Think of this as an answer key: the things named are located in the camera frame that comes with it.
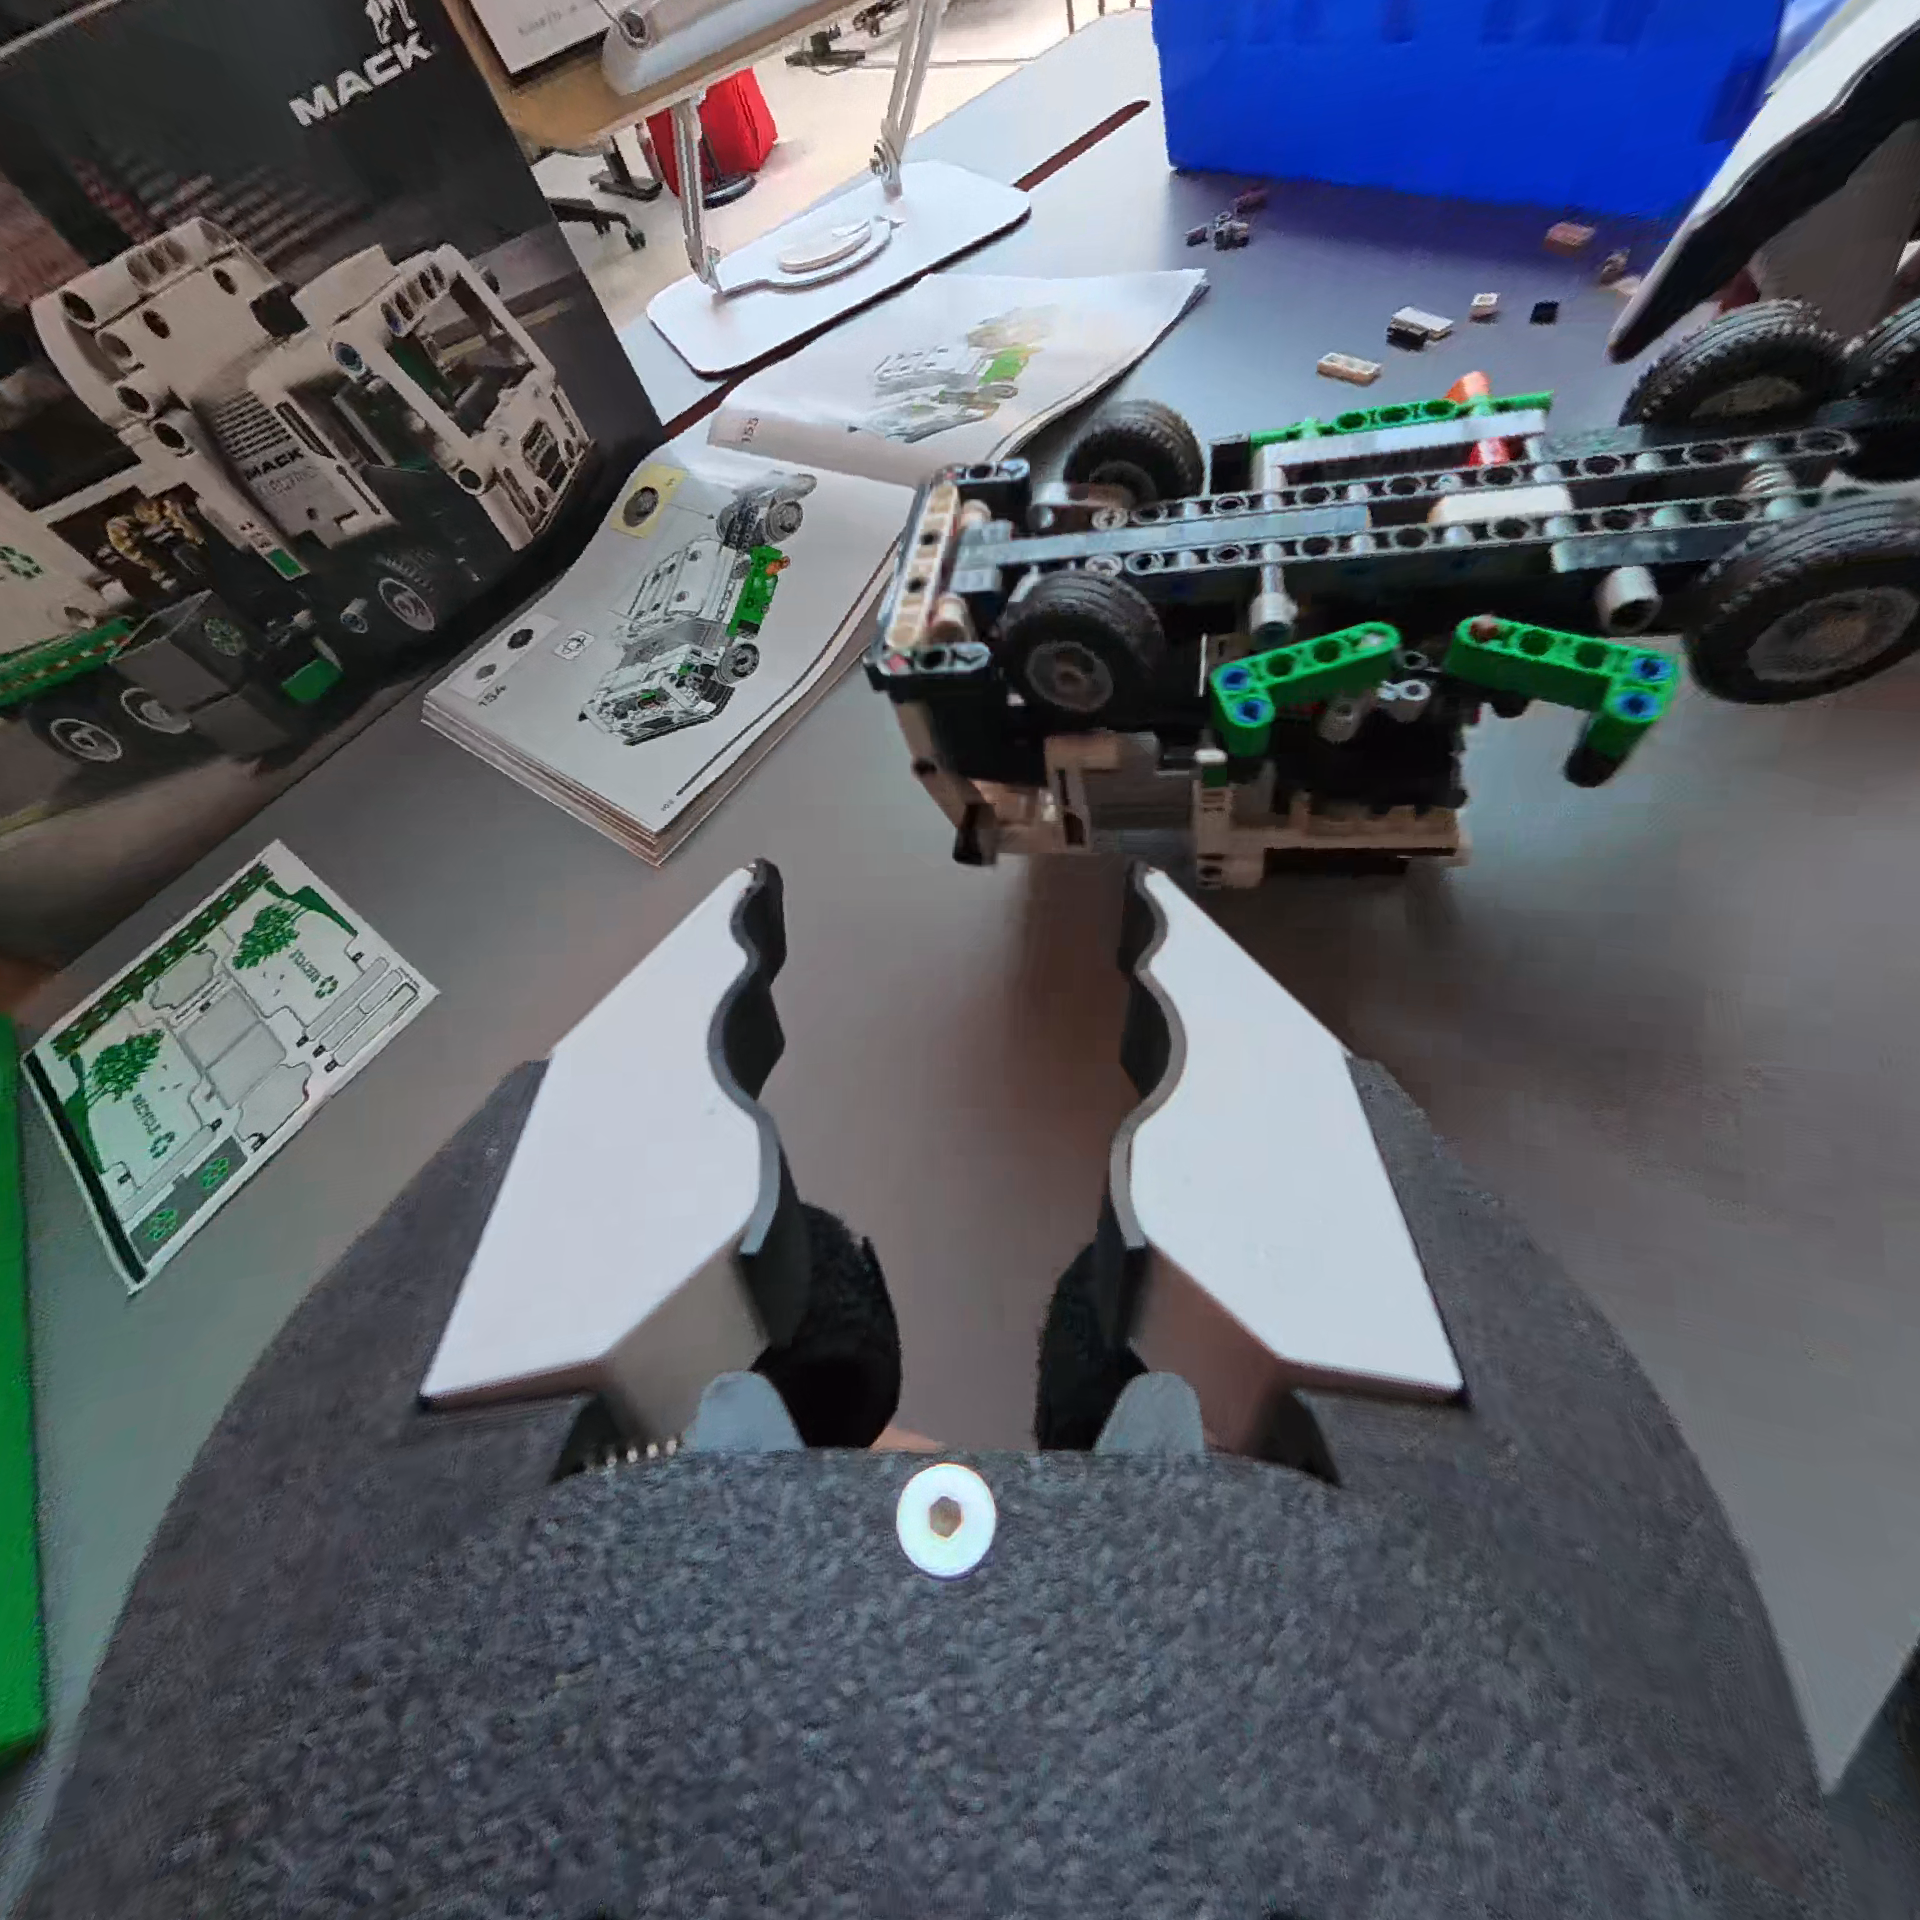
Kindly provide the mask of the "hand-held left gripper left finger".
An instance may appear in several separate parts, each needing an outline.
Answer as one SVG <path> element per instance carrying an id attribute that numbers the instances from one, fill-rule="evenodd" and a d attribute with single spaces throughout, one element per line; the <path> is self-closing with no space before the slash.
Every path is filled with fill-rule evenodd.
<path id="1" fill-rule="evenodd" d="M 420 1381 L 429 1409 L 694 1412 L 790 1333 L 783 882 L 722 879 L 553 1048 Z"/>

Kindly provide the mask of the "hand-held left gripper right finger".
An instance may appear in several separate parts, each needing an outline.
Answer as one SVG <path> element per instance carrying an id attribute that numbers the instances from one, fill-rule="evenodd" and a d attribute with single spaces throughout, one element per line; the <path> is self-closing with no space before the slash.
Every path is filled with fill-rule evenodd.
<path id="1" fill-rule="evenodd" d="M 1468 1384 L 1351 1053 L 1142 861 L 1126 872 L 1101 1333 L 1255 1455 L 1287 1396 L 1460 1407 Z"/>

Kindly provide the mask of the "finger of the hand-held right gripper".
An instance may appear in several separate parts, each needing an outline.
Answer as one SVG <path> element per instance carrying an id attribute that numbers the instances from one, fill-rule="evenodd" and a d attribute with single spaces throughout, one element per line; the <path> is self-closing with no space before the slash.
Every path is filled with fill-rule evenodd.
<path id="1" fill-rule="evenodd" d="M 1622 365 L 1740 282 L 1805 304 L 1842 341 L 1871 330 L 1914 235 L 1918 5 L 1832 11 L 1644 269 L 1607 355 Z"/>

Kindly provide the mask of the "lego truck chassis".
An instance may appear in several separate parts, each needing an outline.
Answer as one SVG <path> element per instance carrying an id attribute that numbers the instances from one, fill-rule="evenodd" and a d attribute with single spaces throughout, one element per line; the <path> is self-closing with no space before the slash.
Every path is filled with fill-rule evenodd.
<path id="1" fill-rule="evenodd" d="M 1488 714 L 1610 783 L 1684 681 L 1802 705 L 1914 656 L 1918 309 L 1714 319 L 1616 424 L 1463 375 L 1201 447 L 1156 401 L 914 493 L 863 674 L 952 859 L 1162 848 L 1204 889 L 1464 852 Z"/>

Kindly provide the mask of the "scattered loose lego pieces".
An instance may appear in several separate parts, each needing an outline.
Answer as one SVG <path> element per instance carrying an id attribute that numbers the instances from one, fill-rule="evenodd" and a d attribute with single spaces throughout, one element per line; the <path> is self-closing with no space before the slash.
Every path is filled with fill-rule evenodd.
<path id="1" fill-rule="evenodd" d="M 1232 343 L 1268 386 L 1340 397 L 1452 369 L 1549 369 L 1597 353 L 1666 224 L 1589 209 L 1434 200 L 1329 183 L 1210 183 L 1233 232 L 1207 253 Z"/>

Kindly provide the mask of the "black lego set box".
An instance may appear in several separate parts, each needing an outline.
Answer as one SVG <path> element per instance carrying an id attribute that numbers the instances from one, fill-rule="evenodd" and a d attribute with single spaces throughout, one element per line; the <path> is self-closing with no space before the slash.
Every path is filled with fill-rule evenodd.
<path id="1" fill-rule="evenodd" d="M 585 547 L 663 431 L 442 5 L 5 5 L 5 964 Z"/>

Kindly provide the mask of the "blue plastic bin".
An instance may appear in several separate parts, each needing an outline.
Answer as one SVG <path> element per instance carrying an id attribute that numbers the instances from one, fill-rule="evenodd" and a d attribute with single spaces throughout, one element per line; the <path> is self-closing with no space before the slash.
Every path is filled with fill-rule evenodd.
<path id="1" fill-rule="evenodd" d="M 1760 104 L 1780 2 L 1156 2 L 1191 173 L 1662 219 Z"/>

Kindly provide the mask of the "green white sticker sheet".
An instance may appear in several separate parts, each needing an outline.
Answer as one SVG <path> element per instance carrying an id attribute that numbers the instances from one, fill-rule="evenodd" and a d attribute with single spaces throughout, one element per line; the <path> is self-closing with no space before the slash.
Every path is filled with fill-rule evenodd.
<path id="1" fill-rule="evenodd" d="M 24 1081 L 128 1295 L 438 989 L 284 844 L 24 1053 Z"/>

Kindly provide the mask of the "thick open instruction booklet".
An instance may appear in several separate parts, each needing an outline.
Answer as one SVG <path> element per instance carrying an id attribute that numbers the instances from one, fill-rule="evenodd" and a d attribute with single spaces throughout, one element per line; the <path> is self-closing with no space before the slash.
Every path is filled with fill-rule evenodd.
<path id="1" fill-rule="evenodd" d="M 423 722 L 660 866 L 857 659 L 912 501 L 671 440 Z"/>

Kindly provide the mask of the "thin instruction booklet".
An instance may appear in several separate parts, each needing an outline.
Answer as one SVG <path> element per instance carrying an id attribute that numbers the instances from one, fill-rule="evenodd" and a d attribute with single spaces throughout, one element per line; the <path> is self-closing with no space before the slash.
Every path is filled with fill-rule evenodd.
<path id="1" fill-rule="evenodd" d="M 708 444 L 901 487 L 997 463 L 1124 377 L 1207 288 L 1201 269 L 936 273 L 733 386 Z"/>

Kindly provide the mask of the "white desk lamp base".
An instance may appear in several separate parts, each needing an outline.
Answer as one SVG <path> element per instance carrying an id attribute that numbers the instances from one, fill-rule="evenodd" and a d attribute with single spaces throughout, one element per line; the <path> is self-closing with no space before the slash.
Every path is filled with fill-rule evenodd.
<path id="1" fill-rule="evenodd" d="M 604 11 L 605 85 L 632 106 L 665 108 L 674 135 L 687 274 L 654 295 L 647 320 L 698 377 L 753 369 L 802 346 L 1029 218 L 1021 187 L 905 155 L 944 16 L 942 2 L 912 2 L 871 171 L 722 253 L 703 227 L 698 104 L 712 80 L 745 69 L 749 58 L 802 40 L 813 5 L 622 2 Z"/>

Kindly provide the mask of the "red bag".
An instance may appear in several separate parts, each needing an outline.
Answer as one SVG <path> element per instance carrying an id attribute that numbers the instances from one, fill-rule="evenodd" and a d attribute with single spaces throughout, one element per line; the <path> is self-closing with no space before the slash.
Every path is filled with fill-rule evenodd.
<path id="1" fill-rule="evenodd" d="M 743 200 L 776 141 L 776 123 L 751 69 L 714 80 L 698 101 L 703 204 Z"/>

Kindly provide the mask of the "tan wooden board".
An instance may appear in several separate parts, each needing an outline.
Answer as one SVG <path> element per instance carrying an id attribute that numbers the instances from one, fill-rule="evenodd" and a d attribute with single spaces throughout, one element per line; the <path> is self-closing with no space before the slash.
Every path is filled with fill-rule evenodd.
<path id="1" fill-rule="evenodd" d="M 842 2 L 622 2 L 591 5 L 573 44 L 522 69 L 508 63 L 516 15 L 550 5 L 445 2 L 442 15 L 513 133 L 544 154 L 573 154 L 669 115 L 701 133 L 712 82 L 748 73 L 857 5 Z"/>

